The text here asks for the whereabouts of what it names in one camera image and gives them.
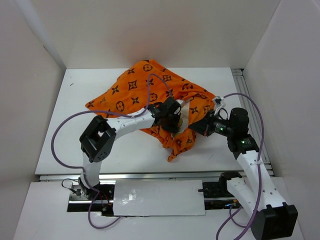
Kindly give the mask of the cream white pillow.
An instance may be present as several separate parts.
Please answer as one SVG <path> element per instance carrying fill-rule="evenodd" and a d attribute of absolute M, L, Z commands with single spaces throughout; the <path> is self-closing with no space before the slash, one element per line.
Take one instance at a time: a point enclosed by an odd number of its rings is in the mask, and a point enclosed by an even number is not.
<path fill-rule="evenodd" d="M 189 125 L 189 109 L 190 109 L 190 103 L 186 103 L 181 111 L 180 111 L 180 119 L 178 122 L 178 128 L 177 128 L 177 132 L 173 133 L 172 135 L 175 137 L 179 134 L 182 134 Z"/>

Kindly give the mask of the orange patterned pillowcase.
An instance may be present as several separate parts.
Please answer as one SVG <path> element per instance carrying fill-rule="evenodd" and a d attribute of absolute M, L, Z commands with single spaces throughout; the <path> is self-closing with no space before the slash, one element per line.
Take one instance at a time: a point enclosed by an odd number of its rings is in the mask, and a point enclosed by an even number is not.
<path fill-rule="evenodd" d="M 214 108 L 215 95 L 165 68 L 157 61 L 142 60 L 123 72 L 103 94 L 86 103 L 89 110 L 102 110 L 104 118 L 114 113 L 131 114 L 168 97 L 189 104 L 188 124 L 201 120 Z"/>

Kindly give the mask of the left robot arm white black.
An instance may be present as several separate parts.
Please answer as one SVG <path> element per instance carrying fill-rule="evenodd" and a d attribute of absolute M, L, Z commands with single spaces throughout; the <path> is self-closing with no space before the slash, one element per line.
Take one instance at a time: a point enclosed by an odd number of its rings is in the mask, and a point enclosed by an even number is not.
<path fill-rule="evenodd" d="M 126 116 L 95 116 L 79 139 L 84 168 L 78 179 L 81 194 L 88 200 L 97 197 L 102 161 L 109 156 L 117 139 L 151 127 L 161 127 L 170 134 L 177 133 L 184 104 L 184 100 L 168 97 L 164 102 L 150 104 Z"/>

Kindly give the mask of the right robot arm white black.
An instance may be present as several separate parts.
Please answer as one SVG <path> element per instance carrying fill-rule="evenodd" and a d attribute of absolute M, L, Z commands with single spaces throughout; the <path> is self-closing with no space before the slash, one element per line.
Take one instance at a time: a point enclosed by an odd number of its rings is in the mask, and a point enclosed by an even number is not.
<path fill-rule="evenodd" d="M 202 136 L 219 134 L 227 139 L 227 146 L 246 175 L 237 171 L 223 172 L 218 190 L 223 196 L 234 196 L 250 219 L 250 230 L 257 240 L 276 240 L 292 236 L 298 211 L 277 190 L 259 155 L 259 147 L 249 134 L 248 112 L 233 108 L 229 119 L 220 119 L 213 111 L 189 125 Z"/>

